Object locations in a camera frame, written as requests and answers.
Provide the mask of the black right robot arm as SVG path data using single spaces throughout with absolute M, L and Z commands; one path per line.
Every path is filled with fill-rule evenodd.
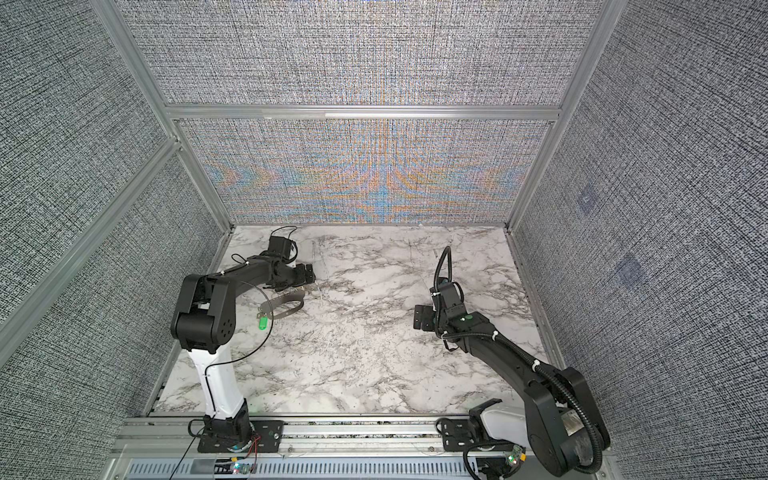
M 430 294 L 430 306 L 414 309 L 414 328 L 435 333 L 449 351 L 481 360 L 512 386 L 524 403 L 526 440 L 544 468 L 556 477 L 598 472 L 610 435 L 585 377 L 536 358 L 484 314 L 469 312 L 456 283 L 432 287 Z

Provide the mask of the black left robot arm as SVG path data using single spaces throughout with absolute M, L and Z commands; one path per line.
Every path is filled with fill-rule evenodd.
M 236 300 L 250 289 L 276 292 L 315 282 L 313 266 L 265 251 L 223 271 L 184 278 L 170 332 L 191 358 L 205 398 L 200 452 L 242 452 L 257 433 L 234 372 L 230 341 L 236 332 Z

